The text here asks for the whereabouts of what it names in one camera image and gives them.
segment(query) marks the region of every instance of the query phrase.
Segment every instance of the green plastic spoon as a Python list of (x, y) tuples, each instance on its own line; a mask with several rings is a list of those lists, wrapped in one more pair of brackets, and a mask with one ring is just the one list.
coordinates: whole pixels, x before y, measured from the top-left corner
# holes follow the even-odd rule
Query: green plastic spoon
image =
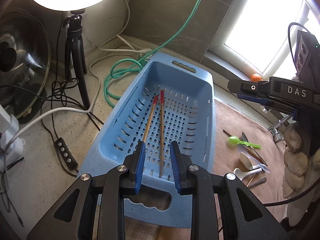
[(248, 146), (252, 146), (252, 147), (261, 149), (261, 145), (240, 141), (237, 136), (230, 136), (228, 140), (232, 144), (236, 144), (236, 145), (237, 144), (244, 144), (244, 145), (248, 145)]

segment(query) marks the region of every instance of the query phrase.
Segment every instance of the black tripod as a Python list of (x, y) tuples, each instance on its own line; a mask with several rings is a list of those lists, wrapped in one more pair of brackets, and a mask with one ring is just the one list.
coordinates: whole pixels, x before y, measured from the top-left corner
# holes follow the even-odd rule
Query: black tripod
[(71, 11), (73, 14), (71, 17), (67, 17), (63, 21), (63, 27), (69, 24), (67, 30), (67, 40), (65, 46), (65, 77), (69, 81), (71, 79), (70, 74), (70, 60), (72, 55), (73, 67), (75, 69), (76, 77), (79, 81), (78, 87), (82, 98), (83, 105), (86, 109), (90, 107), (89, 96), (87, 92), (87, 86), (85, 85), (84, 74), (87, 73), (87, 67), (84, 59), (84, 49), (82, 40), (82, 16), (83, 10)]

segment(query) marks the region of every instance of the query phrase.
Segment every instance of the countertop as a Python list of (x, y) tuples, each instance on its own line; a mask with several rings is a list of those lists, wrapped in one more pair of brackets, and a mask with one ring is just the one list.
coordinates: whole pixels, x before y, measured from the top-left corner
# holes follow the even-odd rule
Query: countertop
[[(154, 44), (138, 39), (128, 37), (128, 40), (143, 48), (155, 47)], [(242, 112), (264, 127), (271, 125), (264, 116), (227, 91), (227, 79), (217, 74), (212, 69), (209, 69), (175, 52), (167, 49), (162, 49), (161, 51), (209, 71), (213, 76), (214, 95), (217, 100), (220, 100)], [(101, 57), (105, 54), (106, 52), (97, 50), (93, 51), (91, 54), (86, 56), (87, 65), (97, 57)], [(126, 57), (127, 56), (114, 56), (107, 58), (94, 65), (93, 71), (100, 76), (103, 83), (103, 79), (109, 74), (112, 65), (118, 60)], [(129, 62), (123, 63), (123, 67), (128, 67), (130, 65), (131, 63)], [(122, 79), (113, 81), (110, 91), (116, 95), (122, 95), (135, 76), (135, 74), (128, 74)], [(89, 98), (91, 99), (96, 92), (98, 82), (89, 72), (85, 76), (85, 79)], [(54, 74), (49, 73), (48, 80), (46, 82), (46, 89), (49, 93), (53, 80)], [(81, 101), (78, 88), (67, 90), (67, 95)], [(53, 106), (60, 107), (61, 103), (55, 102)], [(49, 109), (50, 103), (46, 102), (44, 104), (43, 111), (47, 111)], [(93, 113), (104, 122), (111, 111), (111, 106), (105, 102), (103, 86), (101, 86)], [(57, 112), (54, 114), (54, 120), (58, 136), (65, 140), (69, 150), (79, 163), (79, 166), (81, 166), (92, 142), (99, 132), (98, 129), (89, 120), (87, 115), (74, 112)], [(51, 131), (53, 131), (50, 116), (44, 118), (44, 123)], [(13, 230), (23, 240), (26, 239), (30, 230), (52, 206), (52, 204), (73, 183), (75, 178), (66, 174), (60, 167), (51, 136), (43, 128), (41, 122), (38, 122), (22, 134), (21, 138), (25, 140), (25, 147), (23, 149), (23, 156), (25, 159), (8, 172), (10, 178), (10, 189), (8, 194), (24, 223), (24, 227), (20, 225), (13, 210), (8, 213), (4, 209), (1, 201), (0, 210)]]

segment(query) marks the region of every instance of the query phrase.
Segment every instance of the window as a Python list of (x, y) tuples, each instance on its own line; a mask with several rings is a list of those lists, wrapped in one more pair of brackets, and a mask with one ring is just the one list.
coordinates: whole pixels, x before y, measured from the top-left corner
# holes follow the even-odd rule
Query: window
[[(296, 73), (287, 38), (291, 22), (320, 38), (320, 26), (304, 0), (234, 0), (209, 50), (248, 76), (291, 79)], [(298, 29), (291, 28), (293, 53)]]

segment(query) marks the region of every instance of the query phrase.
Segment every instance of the metal faucet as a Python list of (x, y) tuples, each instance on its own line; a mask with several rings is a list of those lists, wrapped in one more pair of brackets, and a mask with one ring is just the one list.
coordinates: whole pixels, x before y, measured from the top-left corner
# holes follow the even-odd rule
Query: metal faucet
[(274, 143), (278, 143), (278, 142), (282, 142), (284, 140), (284, 138), (282, 137), (282, 135), (279, 133), (279, 128), (281, 127), (281, 125), (283, 125), (286, 121), (288, 121), (290, 118), (292, 117), (291, 114), (288, 114), (287, 116), (285, 116), (284, 118), (282, 118), (281, 120), (278, 120), (278, 122), (274, 123), (273, 125), (271, 125), (267, 130), (272, 134), (273, 136), (273, 141)]

